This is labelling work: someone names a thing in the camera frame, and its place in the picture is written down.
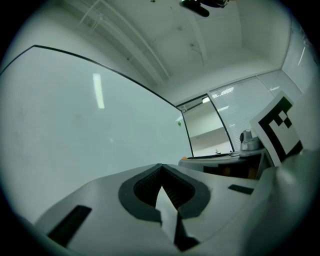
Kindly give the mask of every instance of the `security camera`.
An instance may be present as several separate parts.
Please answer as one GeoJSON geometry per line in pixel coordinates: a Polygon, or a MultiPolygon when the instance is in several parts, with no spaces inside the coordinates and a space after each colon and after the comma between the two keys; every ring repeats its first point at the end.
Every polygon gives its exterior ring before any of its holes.
{"type": "Polygon", "coordinates": [[[203,8],[201,4],[213,8],[224,8],[229,3],[229,0],[182,0],[180,6],[187,8],[203,17],[208,17],[210,12],[203,8]]]}

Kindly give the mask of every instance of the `desk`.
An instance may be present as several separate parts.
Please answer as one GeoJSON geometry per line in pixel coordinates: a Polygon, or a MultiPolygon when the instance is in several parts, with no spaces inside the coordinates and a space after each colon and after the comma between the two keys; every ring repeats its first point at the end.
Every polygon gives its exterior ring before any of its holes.
{"type": "Polygon", "coordinates": [[[189,157],[181,159],[178,165],[209,174],[256,180],[260,179],[265,169],[274,166],[265,148],[221,156],[189,157]]]}

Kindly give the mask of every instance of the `gray surface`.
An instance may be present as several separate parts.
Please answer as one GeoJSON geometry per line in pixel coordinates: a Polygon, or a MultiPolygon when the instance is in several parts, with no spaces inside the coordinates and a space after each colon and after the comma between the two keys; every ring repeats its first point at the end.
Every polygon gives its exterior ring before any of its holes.
{"type": "Polygon", "coordinates": [[[228,189],[228,187],[235,184],[254,189],[258,183],[254,179],[199,173],[173,164],[170,164],[170,166],[203,182],[211,192],[210,201],[199,217],[182,220],[187,232],[200,242],[216,234],[232,220],[250,198],[249,194],[240,193],[228,189]]]}
{"type": "MultiPolygon", "coordinates": [[[[170,242],[157,222],[134,218],[121,205],[118,190],[122,182],[154,165],[131,169],[96,179],[82,186],[50,208],[35,226],[50,232],[76,205],[91,207],[92,211],[71,239],[67,248],[83,255],[177,255],[180,252],[170,242]]],[[[267,197],[273,171],[261,180],[201,173],[170,165],[211,189],[211,199],[197,218],[185,219],[188,234],[200,245],[183,252],[188,255],[235,255],[243,237],[251,210],[267,197]],[[252,195],[228,189],[231,184],[255,188],[252,195]]]]}
{"type": "Polygon", "coordinates": [[[274,167],[274,163],[272,162],[267,149],[264,148],[261,154],[260,164],[255,179],[259,180],[264,170],[270,167],[274,167]]]}
{"type": "Polygon", "coordinates": [[[93,180],[50,208],[35,224],[47,234],[77,205],[92,208],[67,248],[83,255],[150,255],[179,250],[162,231],[160,223],[136,219],[118,199],[120,185],[153,167],[147,165],[93,180]]]}
{"type": "Polygon", "coordinates": [[[185,255],[241,255],[248,239],[248,232],[259,220],[267,205],[267,198],[272,189],[275,168],[263,172],[249,200],[219,232],[203,242],[200,246],[186,251],[185,255]]]}

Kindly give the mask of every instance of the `black vent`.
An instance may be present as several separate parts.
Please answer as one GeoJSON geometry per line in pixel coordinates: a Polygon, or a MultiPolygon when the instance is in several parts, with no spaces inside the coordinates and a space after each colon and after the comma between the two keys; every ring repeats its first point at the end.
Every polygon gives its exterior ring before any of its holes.
{"type": "Polygon", "coordinates": [[[126,180],[119,189],[119,200],[136,218],[161,222],[155,209],[161,186],[182,219],[199,216],[210,200],[210,191],[202,182],[160,163],[126,180]]]}

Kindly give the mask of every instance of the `ceiling light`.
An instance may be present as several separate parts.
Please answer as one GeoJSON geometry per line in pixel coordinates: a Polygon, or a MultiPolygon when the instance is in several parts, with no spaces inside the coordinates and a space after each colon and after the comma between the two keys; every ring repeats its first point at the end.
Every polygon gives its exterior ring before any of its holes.
{"type": "Polygon", "coordinates": [[[210,101],[209,97],[205,97],[205,98],[202,99],[202,103],[206,103],[206,102],[209,102],[209,101],[210,101]]]}
{"type": "Polygon", "coordinates": [[[93,74],[93,85],[94,85],[94,92],[95,92],[95,98],[96,102],[98,103],[99,109],[104,109],[104,97],[102,94],[102,87],[101,87],[101,77],[100,74],[93,74]]]}

